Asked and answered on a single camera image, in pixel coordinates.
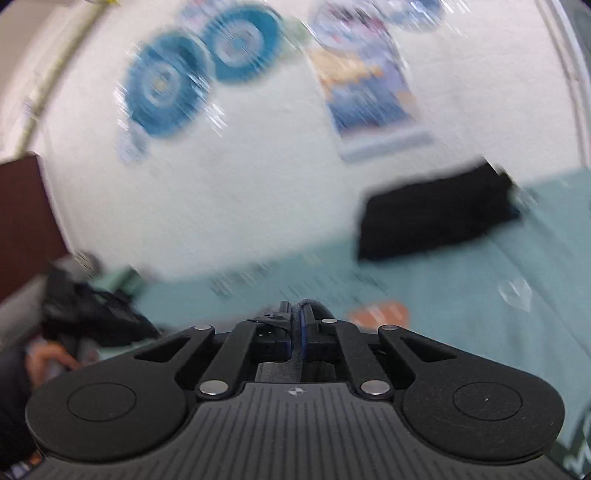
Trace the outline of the black folded garment right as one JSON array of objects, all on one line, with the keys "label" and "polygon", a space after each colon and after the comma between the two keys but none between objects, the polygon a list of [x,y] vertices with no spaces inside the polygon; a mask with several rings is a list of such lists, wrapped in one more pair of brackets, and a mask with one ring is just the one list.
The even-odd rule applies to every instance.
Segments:
[{"label": "black folded garment right", "polygon": [[378,262],[476,239],[520,217],[514,187],[481,159],[448,177],[377,193],[361,216],[356,258]]}]

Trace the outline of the black folded garment with ties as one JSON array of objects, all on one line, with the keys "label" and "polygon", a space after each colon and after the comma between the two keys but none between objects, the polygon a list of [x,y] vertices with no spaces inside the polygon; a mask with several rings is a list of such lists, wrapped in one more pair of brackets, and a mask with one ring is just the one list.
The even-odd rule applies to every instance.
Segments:
[{"label": "black folded garment with ties", "polygon": [[82,340],[112,348],[158,338],[160,330],[130,301],[122,290],[95,290],[54,268],[46,277],[41,301],[42,335],[48,341],[61,343],[72,354]]}]

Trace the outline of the patterned pillow corner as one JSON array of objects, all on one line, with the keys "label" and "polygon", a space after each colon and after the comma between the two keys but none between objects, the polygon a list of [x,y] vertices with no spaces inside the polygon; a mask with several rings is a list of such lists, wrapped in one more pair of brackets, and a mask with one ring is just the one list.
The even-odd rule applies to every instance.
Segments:
[{"label": "patterned pillow corner", "polygon": [[100,261],[89,252],[75,251],[72,257],[88,277],[92,277],[101,271]]}]

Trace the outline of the dark brown headboard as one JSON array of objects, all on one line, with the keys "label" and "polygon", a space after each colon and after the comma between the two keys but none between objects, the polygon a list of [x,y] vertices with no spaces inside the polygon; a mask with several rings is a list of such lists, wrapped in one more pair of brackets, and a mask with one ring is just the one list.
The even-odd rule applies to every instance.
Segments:
[{"label": "dark brown headboard", "polygon": [[1,298],[68,254],[48,198],[39,157],[27,153],[1,165]]}]

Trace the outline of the blue paper fan decoration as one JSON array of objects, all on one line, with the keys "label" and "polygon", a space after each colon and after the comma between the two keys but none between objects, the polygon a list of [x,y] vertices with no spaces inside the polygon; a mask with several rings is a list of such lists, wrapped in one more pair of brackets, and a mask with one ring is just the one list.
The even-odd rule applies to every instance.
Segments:
[{"label": "blue paper fan decoration", "polygon": [[184,30],[159,33],[144,44],[128,68],[123,104],[129,118],[153,138],[183,130],[211,93],[209,53]]}]

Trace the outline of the bedding poster on wall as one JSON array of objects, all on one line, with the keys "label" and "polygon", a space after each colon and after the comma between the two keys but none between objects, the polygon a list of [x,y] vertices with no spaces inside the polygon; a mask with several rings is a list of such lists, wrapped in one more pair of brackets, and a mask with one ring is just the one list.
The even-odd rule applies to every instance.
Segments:
[{"label": "bedding poster on wall", "polygon": [[365,161],[433,142],[388,31],[346,50],[318,42],[307,56],[342,160]]}]

